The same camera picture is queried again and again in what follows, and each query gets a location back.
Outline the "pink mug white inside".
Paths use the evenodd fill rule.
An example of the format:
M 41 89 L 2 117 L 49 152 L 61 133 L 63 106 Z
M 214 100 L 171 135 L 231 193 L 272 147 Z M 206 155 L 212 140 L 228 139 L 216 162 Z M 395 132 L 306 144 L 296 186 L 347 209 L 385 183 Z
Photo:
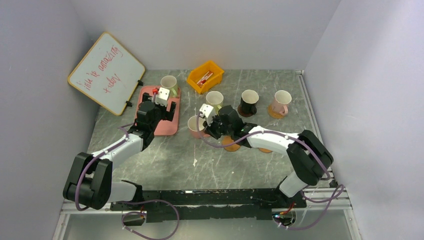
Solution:
M 292 101 L 291 94 L 286 90 L 278 90 L 274 94 L 274 99 L 271 104 L 271 110 L 281 116 L 286 116 L 289 113 L 288 105 Z

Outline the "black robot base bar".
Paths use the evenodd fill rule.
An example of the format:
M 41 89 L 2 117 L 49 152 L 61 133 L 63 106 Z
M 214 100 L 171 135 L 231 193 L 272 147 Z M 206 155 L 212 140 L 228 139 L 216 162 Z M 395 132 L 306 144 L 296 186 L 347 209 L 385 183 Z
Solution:
M 255 218 L 271 220 L 278 211 L 304 209 L 307 204 L 300 193 L 286 197 L 275 188 L 145 190 L 143 205 L 112 203 L 111 211 L 146 212 L 147 223 L 181 220 Z

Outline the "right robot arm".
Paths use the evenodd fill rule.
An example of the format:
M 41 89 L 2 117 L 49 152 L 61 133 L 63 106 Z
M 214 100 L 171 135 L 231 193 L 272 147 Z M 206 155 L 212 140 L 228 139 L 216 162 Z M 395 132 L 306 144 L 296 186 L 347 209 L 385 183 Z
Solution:
M 226 147 L 238 145 L 287 154 L 293 171 L 281 181 L 274 195 L 276 204 L 282 208 L 288 207 L 301 190 L 315 186 L 323 176 L 330 176 L 328 169 L 334 158 L 310 130 L 285 133 L 243 122 L 229 105 L 215 111 L 213 106 L 204 103 L 198 117 L 204 120 L 202 125 L 207 135 L 217 140 L 222 136 L 232 140 Z

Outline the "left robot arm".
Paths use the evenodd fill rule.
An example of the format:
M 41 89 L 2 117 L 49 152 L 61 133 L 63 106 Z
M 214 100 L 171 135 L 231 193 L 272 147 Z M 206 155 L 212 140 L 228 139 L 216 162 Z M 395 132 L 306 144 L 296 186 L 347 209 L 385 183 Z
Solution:
M 144 93 L 136 117 L 120 129 L 124 132 L 115 143 L 93 153 L 80 152 L 73 160 L 62 195 L 73 201 L 79 211 L 102 209 L 107 203 L 120 203 L 130 210 L 144 204 L 143 187 L 121 180 L 113 181 L 113 170 L 128 158 L 144 151 L 155 137 L 161 121 L 173 121 L 177 103 L 161 93 Z

